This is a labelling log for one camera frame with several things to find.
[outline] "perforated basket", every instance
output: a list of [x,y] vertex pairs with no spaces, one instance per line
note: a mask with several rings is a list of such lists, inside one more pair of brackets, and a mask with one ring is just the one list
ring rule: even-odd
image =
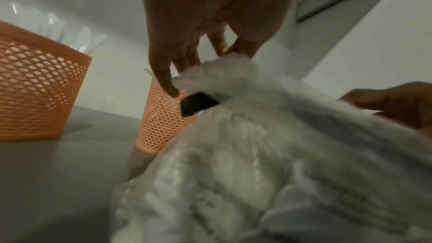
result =
[[0,141],[59,136],[91,58],[0,21]]
[[171,98],[163,91],[158,81],[152,80],[147,103],[136,139],[136,147],[149,154],[158,154],[167,143],[190,125],[195,116],[182,118],[180,101],[186,96],[181,92]]

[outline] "orange basket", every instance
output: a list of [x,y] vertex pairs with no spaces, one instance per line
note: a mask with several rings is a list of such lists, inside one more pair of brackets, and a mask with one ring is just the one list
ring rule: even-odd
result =
[[0,141],[63,133],[91,58],[0,21]]
[[168,142],[190,125],[195,116],[182,118],[180,101],[186,97],[180,92],[171,98],[163,91],[158,81],[152,79],[145,105],[141,129],[136,139],[136,147],[149,154],[158,154]]

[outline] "bag of plastic utensils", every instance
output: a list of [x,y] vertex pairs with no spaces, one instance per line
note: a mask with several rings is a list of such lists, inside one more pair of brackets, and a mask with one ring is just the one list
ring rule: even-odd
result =
[[207,109],[117,188],[113,243],[430,242],[428,140],[239,54],[172,82]]

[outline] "plastic basket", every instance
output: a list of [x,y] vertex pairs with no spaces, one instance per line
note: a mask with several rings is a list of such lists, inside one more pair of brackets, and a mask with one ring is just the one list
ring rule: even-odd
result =
[[171,98],[158,81],[152,79],[141,129],[136,139],[138,149],[149,154],[158,154],[172,138],[195,120],[195,116],[181,117],[180,101],[185,96],[184,92],[180,92],[180,96]]
[[0,21],[0,141],[63,133],[91,58]]

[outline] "clear plastic bag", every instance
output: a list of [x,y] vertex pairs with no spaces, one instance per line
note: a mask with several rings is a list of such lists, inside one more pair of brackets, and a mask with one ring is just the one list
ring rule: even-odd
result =
[[405,242],[431,229],[432,144],[414,132],[239,54],[173,84],[220,104],[119,186],[113,243]]

